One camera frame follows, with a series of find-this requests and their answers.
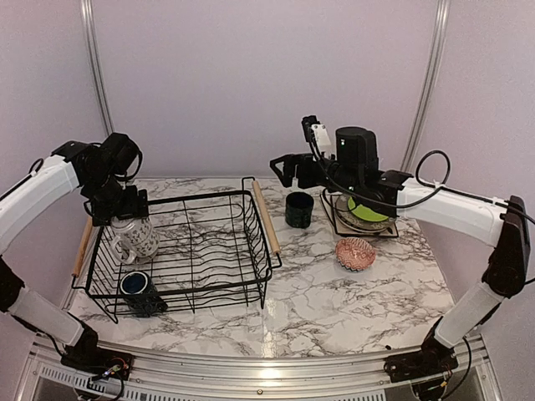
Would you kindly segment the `floral glass mug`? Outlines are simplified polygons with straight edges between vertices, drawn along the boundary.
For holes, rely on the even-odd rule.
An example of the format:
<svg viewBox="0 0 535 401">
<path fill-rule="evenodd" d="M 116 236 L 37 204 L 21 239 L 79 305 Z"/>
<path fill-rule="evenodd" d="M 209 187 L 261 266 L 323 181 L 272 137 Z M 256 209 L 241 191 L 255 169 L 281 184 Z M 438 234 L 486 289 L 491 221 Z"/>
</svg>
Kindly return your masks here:
<svg viewBox="0 0 535 401">
<path fill-rule="evenodd" d="M 144 263 L 155 257 L 160 238 L 149 217 L 113 218 L 110 227 L 114 236 L 111 251 L 120 263 Z"/>
</svg>

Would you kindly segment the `dark teal cup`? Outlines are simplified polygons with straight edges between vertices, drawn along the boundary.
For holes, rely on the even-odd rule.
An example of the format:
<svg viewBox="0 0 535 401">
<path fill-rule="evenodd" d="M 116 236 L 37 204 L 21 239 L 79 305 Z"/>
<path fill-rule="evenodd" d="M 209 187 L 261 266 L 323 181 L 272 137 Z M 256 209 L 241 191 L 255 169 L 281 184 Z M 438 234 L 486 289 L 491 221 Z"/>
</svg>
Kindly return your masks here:
<svg viewBox="0 0 535 401">
<path fill-rule="evenodd" d="M 285 200 L 285 221 L 292 228 L 306 229 L 312 220 L 314 200 L 305 192 L 292 192 Z"/>
</svg>

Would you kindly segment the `square floral plate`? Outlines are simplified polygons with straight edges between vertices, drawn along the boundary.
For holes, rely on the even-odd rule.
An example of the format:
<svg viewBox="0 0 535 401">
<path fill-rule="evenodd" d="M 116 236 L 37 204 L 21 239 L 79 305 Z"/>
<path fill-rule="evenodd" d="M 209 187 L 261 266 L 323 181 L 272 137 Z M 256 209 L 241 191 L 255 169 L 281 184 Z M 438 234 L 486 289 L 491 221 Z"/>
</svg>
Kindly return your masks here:
<svg viewBox="0 0 535 401">
<path fill-rule="evenodd" d="M 334 231 L 338 235 L 345 236 L 345 237 L 356 236 L 356 237 L 382 237 L 382 238 L 397 238 L 399 236 L 399 232 L 395 223 L 392 226 L 384 230 L 378 231 L 378 232 L 361 231 L 351 226 L 347 226 L 343 221 L 341 221 L 338 218 L 335 212 L 335 201 L 338 199 L 338 196 L 339 195 L 329 196 L 329 200 L 332 202 L 332 206 L 334 208 L 334 215 L 330 216 L 330 220 L 334 228 Z"/>
</svg>

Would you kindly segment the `grey reindeer plate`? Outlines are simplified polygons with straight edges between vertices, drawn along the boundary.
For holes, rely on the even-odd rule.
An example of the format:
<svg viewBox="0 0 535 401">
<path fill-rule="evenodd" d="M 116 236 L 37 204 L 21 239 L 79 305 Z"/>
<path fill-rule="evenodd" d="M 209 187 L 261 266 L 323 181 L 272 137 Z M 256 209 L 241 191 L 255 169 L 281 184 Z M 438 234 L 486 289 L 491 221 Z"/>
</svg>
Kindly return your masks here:
<svg viewBox="0 0 535 401">
<path fill-rule="evenodd" d="M 365 221 L 357 217 L 348 206 L 349 197 L 347 195 L 339 195 L 335 201 L 335 212 L 338 218 L 347 226 L 351 226 L 361 231 L 378 232 L 384 230 L 395 223 L 395 218 L 388 217 L 384 221 Z"/>
</svg>

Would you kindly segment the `green plate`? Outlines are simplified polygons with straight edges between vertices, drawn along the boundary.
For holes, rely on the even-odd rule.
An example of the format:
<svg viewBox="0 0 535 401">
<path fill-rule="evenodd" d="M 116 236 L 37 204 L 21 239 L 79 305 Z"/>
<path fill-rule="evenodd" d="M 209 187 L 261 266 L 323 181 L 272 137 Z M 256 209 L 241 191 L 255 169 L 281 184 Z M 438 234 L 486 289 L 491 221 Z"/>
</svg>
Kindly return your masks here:
<svg viewBox="0 0 535 401">
<path fill-rule="evenodd" d="M 362 221 L 380 223 L 389 220 L 388 216 L 372 211 L 367 206 L 357 204 L 353 197 L 348 198 L 347 206 L 349 212 Z"/>
</svg>

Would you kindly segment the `dark blue cup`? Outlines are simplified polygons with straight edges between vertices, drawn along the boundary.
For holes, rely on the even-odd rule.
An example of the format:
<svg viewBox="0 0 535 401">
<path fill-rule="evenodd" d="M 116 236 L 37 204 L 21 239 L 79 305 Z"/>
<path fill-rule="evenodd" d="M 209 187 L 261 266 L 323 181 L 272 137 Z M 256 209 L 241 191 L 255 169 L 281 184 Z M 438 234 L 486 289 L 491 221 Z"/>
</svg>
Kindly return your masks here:
<svg viewBox="0 0 535 401">
<path fill-rule="evenodd" d="M 136 317 L 152 317 L 168 309 L 167 303 L 145 272 L 127 273 L 120 281 L 119 291 Z"/>
</svg>

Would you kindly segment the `blue patterned bowl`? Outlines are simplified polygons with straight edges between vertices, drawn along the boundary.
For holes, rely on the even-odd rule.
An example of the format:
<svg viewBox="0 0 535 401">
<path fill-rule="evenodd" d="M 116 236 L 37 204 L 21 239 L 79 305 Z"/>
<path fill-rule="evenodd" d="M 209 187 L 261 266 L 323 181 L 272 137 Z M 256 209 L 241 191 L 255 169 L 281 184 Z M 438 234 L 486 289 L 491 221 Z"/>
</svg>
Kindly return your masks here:
<svg viewBox="0 0 535 401">
<path fill-rule="evenodd" d="M 375 249 L 362 238 L 348 237 L 339 240 L 335 247 L 339 264 L 346 270 L 361 272 L 375 262 Z"/>
</svg>

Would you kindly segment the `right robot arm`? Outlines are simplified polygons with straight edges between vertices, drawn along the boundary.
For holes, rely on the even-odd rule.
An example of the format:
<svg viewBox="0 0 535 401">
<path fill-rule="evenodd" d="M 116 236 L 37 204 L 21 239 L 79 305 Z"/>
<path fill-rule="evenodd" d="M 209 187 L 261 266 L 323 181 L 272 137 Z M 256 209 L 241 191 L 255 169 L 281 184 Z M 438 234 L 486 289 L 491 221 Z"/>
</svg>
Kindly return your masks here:
<svg viewBox="0 0 535 401">
<path fill-rule="evenodd" d="M 354 198 L 357 204 L 388 217 L 407 217 L 466 234 L 492 246 L 481 280 L 428 332 L 414 356 L 401 355 L 406 367 L 431 374 L 449 362 L 454 347 L 488 320 L 506 298 L 528 283 L 531 251 L 522 198 L 489 199 L 449 188 L 444 181 L 425 183 L 410 173 L 380 170 L 374 132 L 342 127 L 335 132 L 336 154 L 326 156 L 318 140 L 327 136 L 314 117 L 303 121 L 309 151 L 271 160 L 270 167 L 285 187 L 322 186 Z"/>
</svg>

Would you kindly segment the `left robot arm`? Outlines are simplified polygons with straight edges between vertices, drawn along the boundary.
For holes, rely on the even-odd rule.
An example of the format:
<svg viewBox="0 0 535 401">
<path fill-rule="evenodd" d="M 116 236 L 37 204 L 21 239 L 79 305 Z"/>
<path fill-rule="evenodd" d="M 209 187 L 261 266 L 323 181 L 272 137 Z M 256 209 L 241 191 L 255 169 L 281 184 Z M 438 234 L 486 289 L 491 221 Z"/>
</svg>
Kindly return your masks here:
<svg viewBox="0 0 535 401">
<path fill-rule="evenodd" d="M 76 190 L 89 204 L 94 226 L 146 217 L 147 193 L 130 184 L 133 176 L 128 172 L 142 160 L 139 146 L 121 133 L 100 144 L 69 141 L 59 146 L 1 196 L 1 250 L 6 251 L 27 226 Z M 93 328 L 27 287 L 6 262 L 1 264 L 1 311 L 62 343 L 64 364 L 97 372 L 112 359 L 110 351 L 99 347 Z"/>
</svg>

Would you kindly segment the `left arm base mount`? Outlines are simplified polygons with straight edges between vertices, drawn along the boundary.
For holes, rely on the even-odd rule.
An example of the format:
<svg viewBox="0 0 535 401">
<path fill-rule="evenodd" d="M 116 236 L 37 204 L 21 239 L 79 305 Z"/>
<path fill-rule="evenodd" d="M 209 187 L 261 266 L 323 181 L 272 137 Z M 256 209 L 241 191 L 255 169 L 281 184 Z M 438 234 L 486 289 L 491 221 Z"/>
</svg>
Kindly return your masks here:
<svg viewBox="0 0 535 401">
<path fill-rule="evenodd" d="M 115 373 L 119 378 L 127 380 L 130 376 L 133 355 L 98 345 L 97 332 L 85 323 L 81 323 L 83 332 L 73 346 L 64 346 L 64 355 L 60 362 L 69 368 L 75 368 L 93 375 L 103 377 L 104 372 L 118 366 Z"/>
</svg>

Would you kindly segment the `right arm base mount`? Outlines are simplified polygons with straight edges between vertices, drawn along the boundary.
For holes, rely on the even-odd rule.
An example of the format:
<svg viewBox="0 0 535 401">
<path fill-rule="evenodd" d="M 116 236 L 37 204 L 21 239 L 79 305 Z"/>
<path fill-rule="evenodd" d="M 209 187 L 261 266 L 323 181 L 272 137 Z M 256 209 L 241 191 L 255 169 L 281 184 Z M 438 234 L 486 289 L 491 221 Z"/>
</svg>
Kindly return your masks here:
<svg viewBox="0 0 535 401">
<path fill-rule="evenodd" d="M 392 383 L 448 373 L 459 366 L 454 353 L 454 348 L 447 348 L 435 339 L 432 328 L 418 351 L 387 357 L 384 371 Z"/>
</svg>

